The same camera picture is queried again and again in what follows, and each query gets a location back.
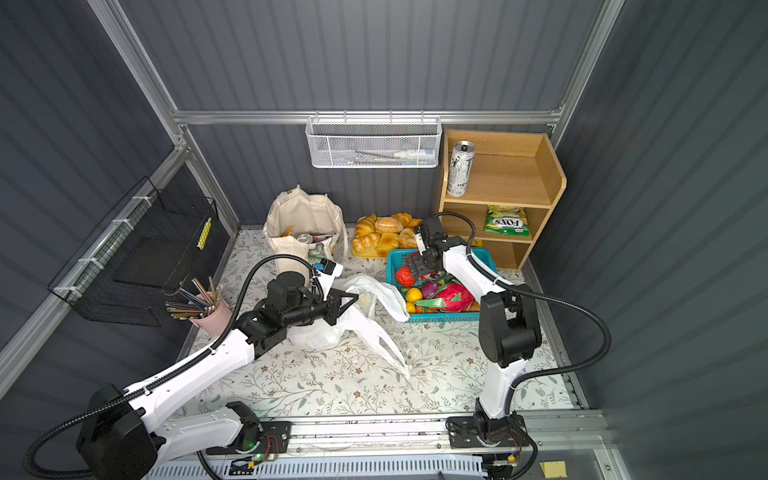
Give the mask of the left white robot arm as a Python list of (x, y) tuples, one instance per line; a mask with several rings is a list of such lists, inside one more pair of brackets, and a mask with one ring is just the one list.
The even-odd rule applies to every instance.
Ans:
[[(312, 264), (289, 255), (288, 260), (306, 271), (279, 274), (269, 282), (266, 298), (243, 311), (258, 268), (279, 258), (267, 256), (251, 268), (223, 332), (213, 342), (143, 381), (124, 389), (108, 385), (96, 392), (87, 411), (32, 442), (23, 457), (24, 470), (40, 479), (140, 479), (176, 456), (237, 443), (255, 446), (257, 442), (242, 432), (255, 430), (258, 418), (241, 402), (212, 417), (193, 418), (188, 434), (164, 424), (193, 396), (281, 343), (289, 328), (317, 320), (333, 325), (357, 301), (357, 295), (333, 286), (344, 270), (342, 264), (328, 259)], [(74, 427), (80, 429), (76, 449), (87, 467), (66, 471), (41, 466), (36, 459), (41, 448)]]

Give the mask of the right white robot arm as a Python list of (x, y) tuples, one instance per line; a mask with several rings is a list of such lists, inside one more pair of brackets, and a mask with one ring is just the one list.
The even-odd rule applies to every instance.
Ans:
[[(513, 414), (513, 397), (524, 382), (544, 376), (575, 372), (596, 364), (609, 352), (607, 324), (590, 310), (569, 301), (516, 286), (494, 272), (473, 252), (476, 234), (469, 218), (440, 212), (415, 227), (418, 254), (406, 261), (413, 274), (424, 277), (443, 271), (461, 283), (480, 306), (478, 340), (489, 361), (485, 385), (476, 400), (473, 431), (481, 441), (496, 443), (502, 432), (523, 431)], [(579, 313), (599, 328), (602, 343), (585, 360), (562, 367), (528, 371), (527, 362), (541, 346), (538, 301)]]

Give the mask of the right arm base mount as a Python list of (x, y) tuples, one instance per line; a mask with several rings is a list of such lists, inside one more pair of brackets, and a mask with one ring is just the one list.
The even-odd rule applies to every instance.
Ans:
[(480, 415), (453, 416), (445, 421), (450, 446), (453, 449), (506, 448), (529, 446), (522, 416), (513, 413), (511, 419), (484, 420)]

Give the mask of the white plastic grocery bag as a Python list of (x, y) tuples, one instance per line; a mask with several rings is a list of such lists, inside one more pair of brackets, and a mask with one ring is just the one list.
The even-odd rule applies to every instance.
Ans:
[(410, 319), (406, 301), (390, 284), (381, 283), (366, 274), (335, 280), (333, 287), (342, 293), (357, 294), (358, 299), (343, 313), (335, 326), (318, 320), (310, 326), (291, 327), (287, 338), (305, 351), (315, 351), (337, 346), (342, 337), (353, 332), (372, 352), (387, 362), (396, 373), (409, 379), (411, 367), (394, 340), (376, 321), (375, 310), (380, 305), (395, 322), (406, 323)]

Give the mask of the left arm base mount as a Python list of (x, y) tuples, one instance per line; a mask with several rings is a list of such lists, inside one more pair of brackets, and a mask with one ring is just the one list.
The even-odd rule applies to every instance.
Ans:
[(287, 452), (293, 424), (288, 421), (267, 421), (245, 424), (232, 443), (225, 447), (228, 453), (279, 455)]

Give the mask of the cream canvas tote bag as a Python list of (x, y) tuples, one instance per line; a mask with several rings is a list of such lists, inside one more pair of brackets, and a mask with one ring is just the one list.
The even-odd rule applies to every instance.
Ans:
[(349, 254), (349, 237), (342, 209), (326, 194), (309, 194), (300, 185), (280, 193), (273, 201), (263, 227), (276, 254), (290, 254), (312, 262), (317, 247), (323, 258), (343, 261)]

